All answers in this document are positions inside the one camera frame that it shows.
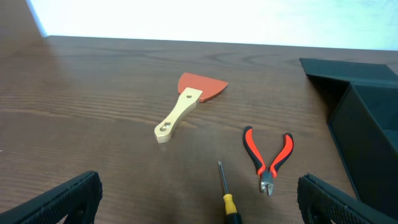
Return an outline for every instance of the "beige handle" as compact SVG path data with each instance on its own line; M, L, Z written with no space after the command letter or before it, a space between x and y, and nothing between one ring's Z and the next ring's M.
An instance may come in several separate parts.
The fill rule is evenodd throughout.
M186 88L178 98L170 114L155 128L155 135L158 143L168 142L174 133L175 127L191 110L197 107L201 90Z

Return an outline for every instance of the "diagonal cutting pliers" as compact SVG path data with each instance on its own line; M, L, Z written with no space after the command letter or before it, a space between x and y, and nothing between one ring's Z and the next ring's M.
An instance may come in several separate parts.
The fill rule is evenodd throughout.
M262 160L261 154L253 141L252 133L252 126L244 128L243 145L256 167L257 175L261 177L260 192L264 193L267 189L268 196L271 196L272 190L274 189L274 178L278 176L279 168L293 152L293 136L290 133L284 134L285 146L272 162L271 166L267 169L266 164Z

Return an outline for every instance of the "hole in handle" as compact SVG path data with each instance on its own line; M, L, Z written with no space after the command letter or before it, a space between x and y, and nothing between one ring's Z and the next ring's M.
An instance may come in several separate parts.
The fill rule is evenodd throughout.
M169 128L171 124L172 124L172 123L171 123L170 121L166 121L166 122L163 124L163 126L160 127L160 130L161 130L161 131L166 131L167 128Z

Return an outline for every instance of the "white wall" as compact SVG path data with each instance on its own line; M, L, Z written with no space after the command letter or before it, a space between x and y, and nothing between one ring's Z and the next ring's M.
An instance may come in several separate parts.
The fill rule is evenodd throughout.
M28 0L47 35L398 50L397 0Z

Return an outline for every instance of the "red plier handle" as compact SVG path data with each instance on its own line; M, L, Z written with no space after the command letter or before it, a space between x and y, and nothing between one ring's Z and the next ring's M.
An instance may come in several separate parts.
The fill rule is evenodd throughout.
M256 167L257 175L261 175L265 170L267 170L267 167L264 161L262 160L261 154L253 141L252 134L253 134L252 126L247 126L244 128L243 145L246 151L248 152L251 160L253 161L254 166ZM284 148L269 167L269 172L272 173L273 178L276 178L278 176L279 168L293 152L292 134L285 133L284 141L285 141Z

